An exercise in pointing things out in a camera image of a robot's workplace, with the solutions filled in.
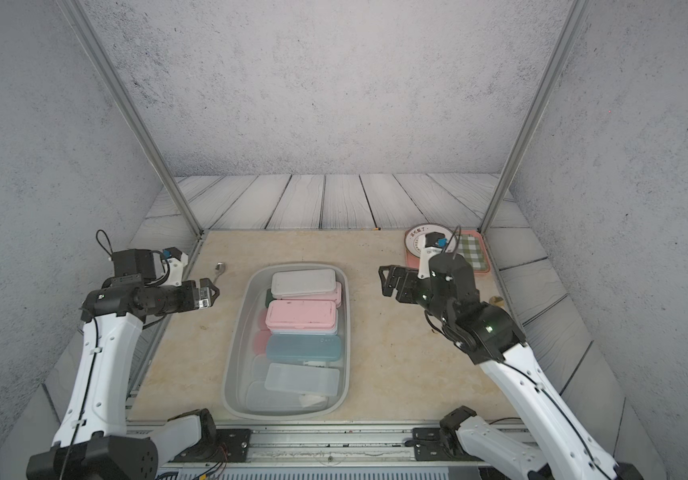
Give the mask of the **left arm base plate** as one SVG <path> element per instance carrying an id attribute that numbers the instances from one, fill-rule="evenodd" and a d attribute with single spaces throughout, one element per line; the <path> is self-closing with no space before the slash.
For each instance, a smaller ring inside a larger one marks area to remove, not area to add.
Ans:
<path id="1" fill-rule="evenodd" d="M 251 429 L 207 431 L 194 446 L 177 455 L 172 463 L 245 463 L 248 457 Z"/>

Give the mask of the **gold spoon dark handle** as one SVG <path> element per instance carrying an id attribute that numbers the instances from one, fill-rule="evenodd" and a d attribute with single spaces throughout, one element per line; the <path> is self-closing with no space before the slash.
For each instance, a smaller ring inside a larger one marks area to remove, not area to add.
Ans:
<path id="1" fill-rule="evenodd" d="M 507 303 L 503 297 L 500 296 L 493 296 L 489 300 L 489 304 L 492 306 L 495 306 L 499 309 L 502 309 L 504 311 L 507 310 Z"/>

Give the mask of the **clear translucent pencil case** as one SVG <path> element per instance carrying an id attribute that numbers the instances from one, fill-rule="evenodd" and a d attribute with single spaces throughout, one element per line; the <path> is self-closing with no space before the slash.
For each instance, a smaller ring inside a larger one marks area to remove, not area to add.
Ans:
<path id="1" fill-rule="evenodd" d="M 265 355 L 258 355 L 253 359 L 251 366 L 251 378 L 253 381 L 265 382 L 268 376 L 271 361 Z"/>

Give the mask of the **pink pencil case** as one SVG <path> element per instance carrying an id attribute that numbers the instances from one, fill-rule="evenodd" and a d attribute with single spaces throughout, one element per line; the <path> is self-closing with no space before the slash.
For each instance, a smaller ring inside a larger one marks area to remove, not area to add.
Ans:
<path id="1" fill-rule="evenodd" d="M 342 304 L 343 285 L 340 282 L 335 284 L 335 288 L 331 292 L 305 294 L 295 296 L 282 296 L 282 300 L 299 300 L 299 301 L 330 301 L 333 302 L 337 308 Z"/>
<path id="2" fill-rule="evenodd" d="M 255 355 L 265 355 L 269 339 L 272 336 L 272 332 L 267 326 L 267 309 L 263 309 L 258 316 L 258 327 L 259 330 L 253 339 L 253 352 Z"/>

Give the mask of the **teal pencil case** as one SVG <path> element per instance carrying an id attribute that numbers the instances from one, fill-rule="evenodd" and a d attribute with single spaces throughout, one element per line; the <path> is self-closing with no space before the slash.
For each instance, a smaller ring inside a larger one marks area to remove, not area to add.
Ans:
<path id="1" fill-rule="evenodd" d="M 335 362 L 343 353 L 337 335 L 272 335 L 266 356 L 275 362 Z"/>

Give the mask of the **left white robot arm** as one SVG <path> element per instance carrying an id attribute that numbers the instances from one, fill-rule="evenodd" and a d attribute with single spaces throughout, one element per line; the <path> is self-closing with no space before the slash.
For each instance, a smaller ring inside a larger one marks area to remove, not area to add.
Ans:
<path id="1" fill-rule="evenodd" d="M 81 307 L 83 351 L 67 412 L 50 449 L 30 458 L 30 479 L 154 479 L 165 463 L 223 454 L 206 409 L 181 414 L 146 437 L 128 433 L 131 366 L 148 316 L 211 307 L 208 278 L 149 286 L 140 275 L 108 279 Z"/>

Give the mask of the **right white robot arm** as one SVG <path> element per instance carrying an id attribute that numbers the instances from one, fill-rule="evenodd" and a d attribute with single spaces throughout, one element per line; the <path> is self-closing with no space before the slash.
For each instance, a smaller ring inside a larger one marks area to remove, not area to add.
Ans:
<path id="1" fill-rule="evenodd" d="M 440 422 L 448 454 L 476 457 L 510 479 L 641 478 L 592 438 L 542 372 L 519 324 L 482 300 L 465 259 L 428 248 L 419 268 L 382 266 L 379 276 L 384 296 L 422 307 L 429 325 L 500 388 L 536 442 L 517 441 L 462 406 Z"/>

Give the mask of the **dark green pencil case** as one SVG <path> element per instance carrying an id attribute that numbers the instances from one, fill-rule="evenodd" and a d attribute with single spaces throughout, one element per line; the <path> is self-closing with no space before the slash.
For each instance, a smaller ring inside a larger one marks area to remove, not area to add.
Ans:
<path id="1" fill-rule="evenodd" d="M 266 291 L 266 295 L 265 295 L 265 307 L 266 307 L 266 308 L 269 308 L 270 304 L 271 304 L 274 300 L 275 300 L 275 297 L 273 296 L 272 291 L 271 291 L 270 289 L 268 289 L 268 290 Z"/>

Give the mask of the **grey plastic storage box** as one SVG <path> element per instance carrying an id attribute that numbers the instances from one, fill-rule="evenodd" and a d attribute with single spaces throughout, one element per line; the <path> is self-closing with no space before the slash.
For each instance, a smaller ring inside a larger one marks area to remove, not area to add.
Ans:
<path id="1" fill-rule="evenodd" d="M 222 387 L 232 415 L 301 420 L 339 408 L 349 391 L 349 282 L 338 267 L 296 263 L 250 278 Z"/>

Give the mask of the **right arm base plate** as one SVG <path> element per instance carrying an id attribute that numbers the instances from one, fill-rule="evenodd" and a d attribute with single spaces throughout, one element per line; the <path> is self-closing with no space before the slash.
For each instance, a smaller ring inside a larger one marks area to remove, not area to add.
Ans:
<path id="1" fill-rule="evenodd" d="M 478 461 L 462 448 L 454 432 L 440 427 L 414 428 L 404 446 L 412 448 L 414 459 L 420 462 Z"/>

